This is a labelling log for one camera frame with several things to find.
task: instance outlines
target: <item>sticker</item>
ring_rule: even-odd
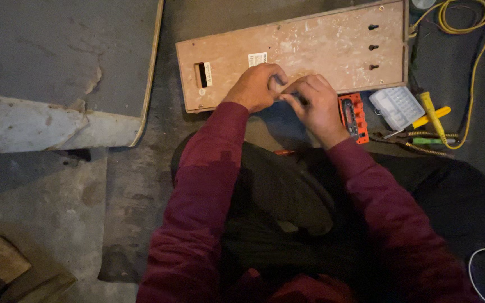
[[[267,62],[267,53],[257,53],[248,55],[248,67],[256,66]]]
[[[207,79],[207,86],[211,86],[212,85],[211,63],[205,62],[203,65],[205,66],[205,78]]]

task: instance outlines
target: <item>yellow screwdriver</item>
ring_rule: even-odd
[[[441,118],[442,116],[444,115],[447,115],[448,113],[451,112],[451,108],[448,107],[448,106],[443,106],[441,108],[439,108],[438,110],[435,111],[435,114],[437,115],[438,118]],[[413,124],[411,124],[410,126],[408,126],[408,130],[411,131],[413,129],[416,129],[418,127],[421,127],[422,125],[426,124],[429,122],[429,118],[428,118],[428,115],[424,115],[420,118],[418,118],[416,121],[413,122]],[[388,139],[396,134],[399,134],[401,132],[403,132],[405,129],[401,129],[397,132],[394,132],[392,134],[389,134],[389,135],[386,135],[383,137],[383,139]]]

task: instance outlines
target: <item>sleeve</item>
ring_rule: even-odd
[[[463,266],[387,169],[352,139],[327,154],[408,302],[480,302]]]
[[[211,302],[220,236],[240,170],[248,110],[221,103],[190,139],[163,224],[151,238],[137,302]]]

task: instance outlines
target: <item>concrete floor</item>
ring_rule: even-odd
[[[65,295],[65,302],[135,301],[135,284],[97,280],[102,255],[105,260],[119,256],[103,265],[105,279],[133,281],[141,274],[150,233],[161,224],[171,193],[171,154],[208,117],[207,113],[184,113],[175,43],[364,2],[369,1],[166,0],[148,124],[138,146],[94,150],[88,163],[51,152],[0,155],[0,232],[23,250],[28,247],[21,246],[19,239],[26,238],[78,278]],[[445,47],[439,46],[446,44],[445,38],[434,29],[428,30],[436,39],[427,37],[428,44],[421,46],[425,59],[419,62],[419,81],[436,91],[432,96],[440,103],[458,105],[454,112],[457,117],[451,122],[457,127],[465,104],[468,70],[454,73],[454,69],[468,66],[470,59],[447,65],[452,55],[443,55]],[[460,39],[455,40],[455,47],[472,42],[473,38],[467,38],[455,38]],[[440,79],[432,76],[437,73]],[[478,86],[485,96],[485,80]],[[485,98],[482,100],[477,107],[480,115],[475,116],[478,126],[473,125],[476,148],[465,149],[460,156],[485,172],[485,128],[480,122],[485,119]],[[269,149],[308,142],[300,125],[283,127],[293,121],[292,115],[278,104],[253,116],[247,139]],[[391,146],[382,149],[396,153]]]

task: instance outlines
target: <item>hand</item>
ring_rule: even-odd
[[[279,99],[293,107],[300,121],[324,148],[330,149],[350,137],[340,119],[338,94],[322,75],[299,78]]]
[[[278,96],[276,83],[286,85],[288,78],[278,64],[261,63],[244,72],[222,102],[243,105],[252,114],[273,105]]]

